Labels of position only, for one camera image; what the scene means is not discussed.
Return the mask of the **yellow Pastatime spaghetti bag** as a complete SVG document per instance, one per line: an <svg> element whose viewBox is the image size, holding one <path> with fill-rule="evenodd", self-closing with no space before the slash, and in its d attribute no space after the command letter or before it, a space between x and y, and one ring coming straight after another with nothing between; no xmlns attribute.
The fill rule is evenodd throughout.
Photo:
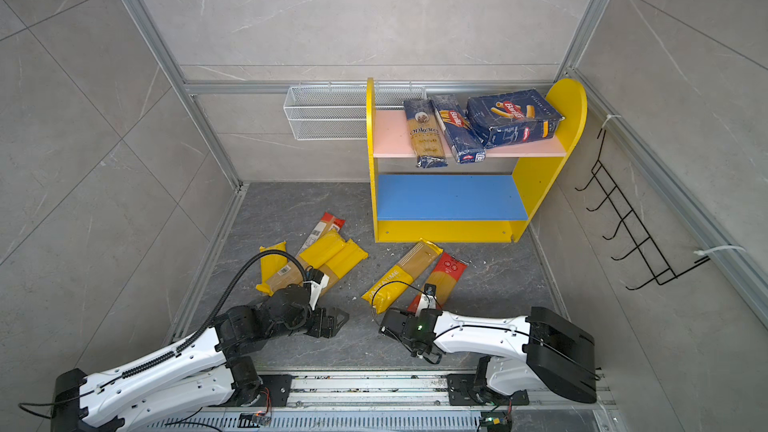
<svg viewBox="0 0 768 432"><path fill-rule="evenodd" d="M420 240L363 296L376 314L385 312L443 253L438 245Z"/></svg>

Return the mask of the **red yellow pasta bag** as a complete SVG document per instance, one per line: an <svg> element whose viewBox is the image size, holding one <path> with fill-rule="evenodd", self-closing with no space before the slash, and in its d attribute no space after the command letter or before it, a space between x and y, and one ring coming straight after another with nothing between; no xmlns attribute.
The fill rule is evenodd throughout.
<svg viewBox="0 0 768 432"><path fill-rule="evenodd" d="M454 258L448 253L443 252L439 256L435 267L425 282L425 284L434 284L437 287L436 297L439 303L437 309L441 309L447 303L453 289L466 269L467 264L465 262ZM418 293L408 306L408 312L416 313L421 292Z"/></svg>

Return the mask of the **blue Barilla spaghetti bag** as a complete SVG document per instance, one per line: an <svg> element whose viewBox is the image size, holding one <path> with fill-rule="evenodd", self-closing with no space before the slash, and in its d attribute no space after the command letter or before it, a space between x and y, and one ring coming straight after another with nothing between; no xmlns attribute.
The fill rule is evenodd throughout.
<svg viewBox="0 0 768 432"><path fill-rule="evenodd" d="M470 126L457 97L455 95L434 95L430 100L456 162L469 164L484 161L485 148Z"/></svg>

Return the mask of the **blue yellow spaghetti bag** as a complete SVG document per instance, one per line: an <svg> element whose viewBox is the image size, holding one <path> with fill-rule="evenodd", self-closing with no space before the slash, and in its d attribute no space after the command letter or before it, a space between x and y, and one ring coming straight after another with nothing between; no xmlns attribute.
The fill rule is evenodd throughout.
<svg viewBox="0 0 768 432"><path fill-rule="evenodd" d="M446 167L448 163L431 101L409 99L403 106L416 166L421 169Z"/></svg>

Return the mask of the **blue Barilla rigatoni box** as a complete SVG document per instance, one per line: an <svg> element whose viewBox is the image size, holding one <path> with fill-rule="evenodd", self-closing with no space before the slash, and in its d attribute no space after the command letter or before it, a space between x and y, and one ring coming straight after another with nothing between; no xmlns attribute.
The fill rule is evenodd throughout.
<svg viewBox="0 0 768 432"><path fill-rule="evenodd" d="M470 97L467 117L486 149L552 139L564 120L535 89Z"/></svg>

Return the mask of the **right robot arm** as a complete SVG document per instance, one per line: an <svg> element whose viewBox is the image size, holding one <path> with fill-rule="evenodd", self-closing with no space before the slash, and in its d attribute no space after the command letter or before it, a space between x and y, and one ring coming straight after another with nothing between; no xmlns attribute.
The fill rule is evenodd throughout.
<svg viewBox="0 0 768 432"><path fill-rule="evenodd" d="M446 354L478 354L470 386L478 401L545 388L572 402L597 402L593 336L545 307L534 306L528 315L514 318L392 308L385 312L379 332L426 361L439 362Z"/></svg>

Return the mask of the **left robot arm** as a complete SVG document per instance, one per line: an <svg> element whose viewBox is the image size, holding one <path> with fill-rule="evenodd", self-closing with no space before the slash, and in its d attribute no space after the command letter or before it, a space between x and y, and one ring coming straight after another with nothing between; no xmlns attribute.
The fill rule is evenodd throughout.
<svg viewBox="0 0 768 432"><path fill-rule="evenodd" d="M104 372L67 371L57 377L50 402L21 402L19 408L47 420L53 431L127 431L189 408L250 405L266 398L253 353L294 333L332 338L349 320L337 307L319 306L329 279L304 265L298 267L298 283L259 303L226 309L239 280L267 255L257 253L235 273L191 335Z"/></svg>

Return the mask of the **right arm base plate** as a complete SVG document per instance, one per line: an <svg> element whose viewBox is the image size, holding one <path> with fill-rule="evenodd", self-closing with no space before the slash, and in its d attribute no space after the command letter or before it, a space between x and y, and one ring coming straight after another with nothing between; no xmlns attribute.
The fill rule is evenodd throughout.
<svg viewBox="0 0 768 432"><path fill-rule="evenodd" d="M446 381L451 406L527 406L530 404L526 390L503 395L482 385L480 380L472 374L448 374Z"/></svg>

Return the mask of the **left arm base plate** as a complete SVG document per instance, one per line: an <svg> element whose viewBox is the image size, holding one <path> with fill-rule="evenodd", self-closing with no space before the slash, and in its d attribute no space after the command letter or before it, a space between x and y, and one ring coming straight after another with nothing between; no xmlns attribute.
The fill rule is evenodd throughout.
<svg viewBox="0 0 768 432"><path fill-rule="evenodd" d="M286 407L293 376L268 374L256 378L236 379L233 394L222 403L224 407Z"/></svg>

